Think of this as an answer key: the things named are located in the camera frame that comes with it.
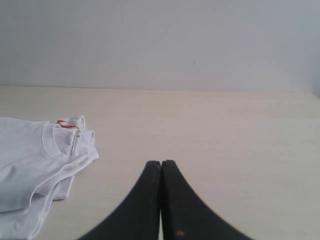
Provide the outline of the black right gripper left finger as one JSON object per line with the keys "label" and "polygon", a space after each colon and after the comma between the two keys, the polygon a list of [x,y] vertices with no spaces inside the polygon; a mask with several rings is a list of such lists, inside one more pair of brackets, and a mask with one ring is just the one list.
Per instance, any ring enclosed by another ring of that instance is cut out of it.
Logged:
{"label": "black right gripper left finger", "polygon": [[117,208],[82,240],[157,240],[160,228],[161,163],[147,161]]}

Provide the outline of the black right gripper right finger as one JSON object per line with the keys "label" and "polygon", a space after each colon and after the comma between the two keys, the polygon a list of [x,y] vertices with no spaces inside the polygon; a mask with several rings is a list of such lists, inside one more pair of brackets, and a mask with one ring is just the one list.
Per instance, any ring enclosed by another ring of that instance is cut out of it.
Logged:
{"label": "black right gripper right finger", "polygon": [[165,240],[250,239],[201,200],[173,160],[161,165],[159,203]]}

